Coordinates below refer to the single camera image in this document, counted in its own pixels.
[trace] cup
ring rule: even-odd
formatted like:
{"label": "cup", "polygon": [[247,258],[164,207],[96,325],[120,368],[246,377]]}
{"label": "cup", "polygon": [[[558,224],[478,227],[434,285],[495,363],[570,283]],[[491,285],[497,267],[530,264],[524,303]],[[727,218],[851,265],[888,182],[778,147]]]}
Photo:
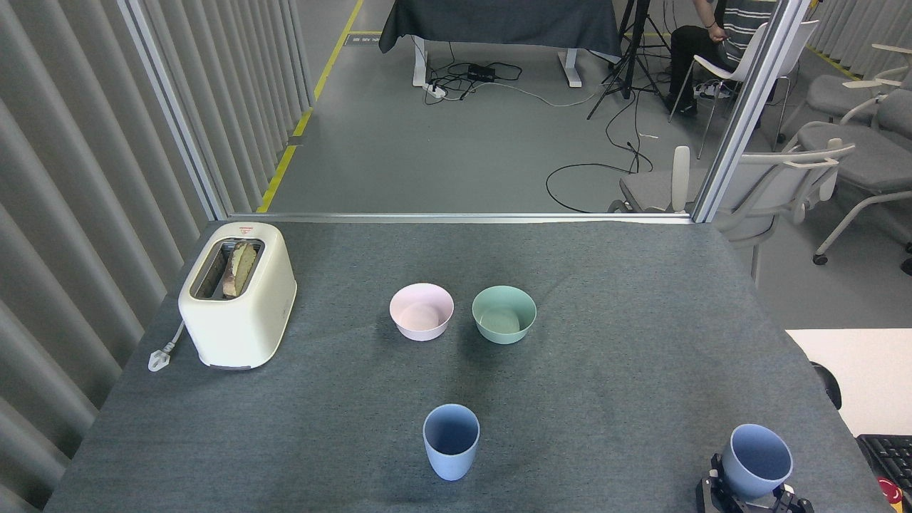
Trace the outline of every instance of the cup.
{"label": "cup", "polygon": [[399,331],[411,340],[436,339],[453,315],[453,298],[432,283],[404,287],[389,302],[389,315]]}
{"label": "cup", "polygon": [[725,482],[741,500],[763,497],[792,474],[792,452],[773,431],[742,424],[722,452]]}
{"label": "cup", "polygon": [[472,316],[478,331],[495,344],[521,340],[535,322],[535,315],[535,301],[516,287],[486,288],[472,302]]}
{"label": "cup", "polygon": [[447,481],[465,476],[475,460],[481,433],[478,417],[469,408],[452,403],[434,408],[421,428],[434,472]]}

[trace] hand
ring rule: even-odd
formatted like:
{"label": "hand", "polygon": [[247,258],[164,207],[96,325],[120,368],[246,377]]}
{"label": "hand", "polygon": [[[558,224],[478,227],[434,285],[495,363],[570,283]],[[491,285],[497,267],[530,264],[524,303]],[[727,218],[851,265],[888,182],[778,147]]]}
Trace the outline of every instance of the hand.
{"label": "hand", "polygon": [[729,38],[729,35],[725,33],[725,29],[718,25],[711,26],[709,28],[709,31],[710,39],[712,39],[713,43],[721,43],[725,39]]}

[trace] toast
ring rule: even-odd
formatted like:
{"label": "toast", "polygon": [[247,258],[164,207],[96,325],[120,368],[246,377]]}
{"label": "toast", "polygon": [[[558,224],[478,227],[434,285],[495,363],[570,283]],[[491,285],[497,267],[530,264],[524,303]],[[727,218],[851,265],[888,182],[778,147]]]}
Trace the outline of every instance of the toast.
{"label": "toast", "polygon": [[244,292],[244,285],[250,278],[250,271],[256,261],[256,249],[248,242],[238,242],[231,252],[231,259],[225,267],[222,293],[228,299],[237,298]]}

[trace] black keyboard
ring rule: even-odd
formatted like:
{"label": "black keyboard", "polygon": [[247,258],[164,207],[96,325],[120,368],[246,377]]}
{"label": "black keyboard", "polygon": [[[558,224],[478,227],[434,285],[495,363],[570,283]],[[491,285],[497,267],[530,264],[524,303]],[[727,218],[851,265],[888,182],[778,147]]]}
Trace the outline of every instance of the black keyboard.
{"label": "black keyboard", "polygon": [[858,445],[875,473],[902,488],[904,510],[912,511],[912,435],[860,434]]}

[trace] chair armrest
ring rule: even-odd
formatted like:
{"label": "chair armrest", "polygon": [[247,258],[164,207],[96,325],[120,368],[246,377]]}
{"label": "chair armrest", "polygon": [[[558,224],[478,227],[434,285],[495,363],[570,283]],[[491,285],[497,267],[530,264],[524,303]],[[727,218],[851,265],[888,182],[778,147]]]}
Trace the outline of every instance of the chair armrest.
{"label": "chair armrest", "polygon": [[880,83],[878,80],[851,80],[843,82],[843,87],[849,89],[879,88],[882,85],[884,84]]}
{"label": "chair armrest", "polygon": [[841,120],[839,120],[839,124],[841,124],[841,125],[847,125],[848,122],[849,122],[849,121],[850,121],[858,112],[860,112],[861,110],[867,109],[869,106],[874,105],[874,104],[877,103],[878,101],[880,101],[880,97],[872,98],[872,99],[869,99],[869,100],[865,101],[865,102],[862,103],[861,105],[855,107],[854,109],[849,110],[849,111],[843,116],[843,118],[842,118]]}
{"label": "chair armrest", "polygon": [[837,165],[838,163],[839,163],[839,161],[837,161],[835,159],[831,159],[830,157],[826,157],[825,159],[823,159],[822,161],[819,161],[819,162],[792,162],[792,161],[783,162],[783,164],[785,164],[789,167],[796,168],[796,169],[811,169],[814,167],[829,167],[829,166]]}
{"label": "chair armrest", "polygon": [[890,47],[888,45],[881,45],[879,43],[874,43],[871,46],[877,48],[878,50],[886,50],[888,52],[897,52],[897,54],[912,55],[912,49],[909,49],[909,48]]}
{"label": "chair armrest", "polygon": [[885,79],[894,75],[902,78],[909,72],[909,66],[900,66],[899,68],[885,69],[874,75],[874,80]]}

